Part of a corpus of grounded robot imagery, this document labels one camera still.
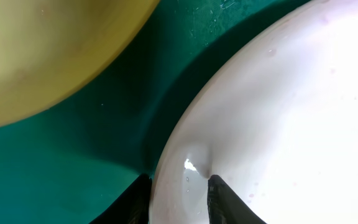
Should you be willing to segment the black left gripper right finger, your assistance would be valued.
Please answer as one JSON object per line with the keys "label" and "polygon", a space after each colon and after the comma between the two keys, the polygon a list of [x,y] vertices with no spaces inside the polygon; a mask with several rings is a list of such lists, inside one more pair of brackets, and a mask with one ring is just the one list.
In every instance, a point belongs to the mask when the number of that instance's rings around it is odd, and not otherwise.
{"label": "black left gripper right finger", "polygon": [[210,224],[266,224],[218,175],[208,180],[207,206]]}

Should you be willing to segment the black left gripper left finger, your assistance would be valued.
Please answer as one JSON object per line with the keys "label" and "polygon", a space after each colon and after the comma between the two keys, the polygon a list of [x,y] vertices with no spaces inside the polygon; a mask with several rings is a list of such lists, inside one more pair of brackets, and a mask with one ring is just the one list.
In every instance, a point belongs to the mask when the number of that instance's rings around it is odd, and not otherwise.
{"label": "black left gripper left finger", "polygon": [[89,224],[148,224],[152,179],[141,174]]}

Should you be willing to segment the pink plate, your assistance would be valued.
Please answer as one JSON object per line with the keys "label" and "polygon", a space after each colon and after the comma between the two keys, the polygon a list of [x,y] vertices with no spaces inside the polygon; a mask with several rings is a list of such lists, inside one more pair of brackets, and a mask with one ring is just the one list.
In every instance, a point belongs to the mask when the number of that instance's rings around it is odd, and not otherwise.
{"label": "pink plate", "polygon": [[310,1],[191,102],[155,173],[151,223],[207,223],[219,175],[267,223],[358,223],[358,0]]}

